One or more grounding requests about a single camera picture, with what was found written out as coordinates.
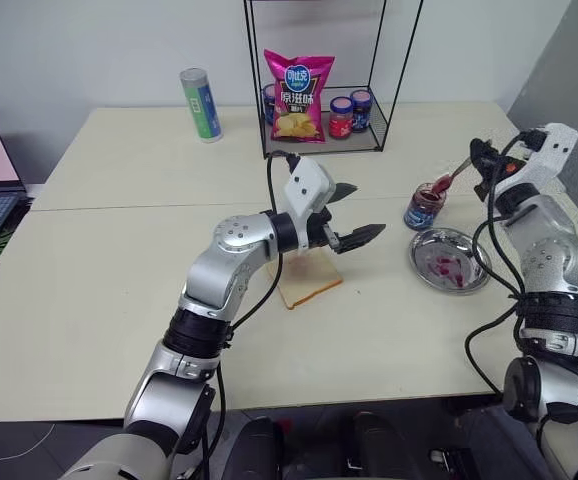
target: pink snack bag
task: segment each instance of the pink snack bag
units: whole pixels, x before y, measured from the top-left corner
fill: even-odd
[[[271,138],[324,143],[320,121],[322,92],[335,57],[287,59],[265,50],[269,69],[276,79],[276,106]]]

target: floor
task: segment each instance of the floor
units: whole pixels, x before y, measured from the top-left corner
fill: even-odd
[[[464,402],[453,399],[419,399],[363,404],[307,406],[271,410],[230,411],[220,444],[211,460],[212,480],[219,480],[233,442],[251,419],[268,416],[283,427],[287,466],[283,480],[339,476],[342,459],[337,430],[342,415],[360,410],[377,413],[394,425],[408,443],[420,477],[449,477],[428,458],[431,448],[469,446],[483,480],[550,480],[544,461],[524,425],[510,419],[499,407],[462,412]],[[59,423],[35,450],[16,459],[0,461],[0,479],[50,480],[60,477],[85,451],[116,433],[118,421]],[[215,429],[212,414],[209,431]],[[48,423],[0,423],[0,457],[24,452],[51,428]],[[171,478],[199,461],[197,452],[178,456]]]

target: silver plate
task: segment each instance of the silver plate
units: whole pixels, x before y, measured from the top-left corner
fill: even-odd
[[[489,280],[471,253],[472,239],[453,228],[432,228],[411,240],[409,259],[425,282],[444,292],[467,294],[482,288]],[[478,245],[487,266],[491,260]]]

